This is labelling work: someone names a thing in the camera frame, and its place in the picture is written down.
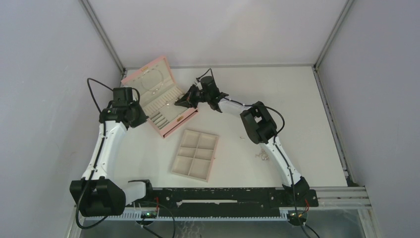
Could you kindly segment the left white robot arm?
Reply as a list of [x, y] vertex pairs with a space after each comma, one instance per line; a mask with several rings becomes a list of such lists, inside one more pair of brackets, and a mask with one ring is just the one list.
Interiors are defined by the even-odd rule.
[[114, 182], [117, 156], [127, 131], [148, 120], [139, 99], [135, 88], [114, 88], [113, 100], [100, 112], [99, 135], [91, 160], [81, 179], [73, 180], [69, 187], [84, 217], [118, 216], [134, 201], [148, 207], [155, 200], [146, 180], [130, 180], [124, 185]]

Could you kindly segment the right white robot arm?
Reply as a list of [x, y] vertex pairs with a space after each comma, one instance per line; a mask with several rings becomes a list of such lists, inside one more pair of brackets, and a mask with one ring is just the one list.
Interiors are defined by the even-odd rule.
[[306, 200], [310, 186], [280, 143], [279, 133], [285, 126], [284, 117], [261, 101], [243, 104], [229, 98], [228, 94], [219, 90], [212, 76], [205, 76], [199, 82], [201, 88], [193, 84], [174, 104], [196, 109], [199, 103], [207, 103], [214, 111], [238, 116], [249, 139], [277, 164], [287, 202], [292, 206], [300, 206]]

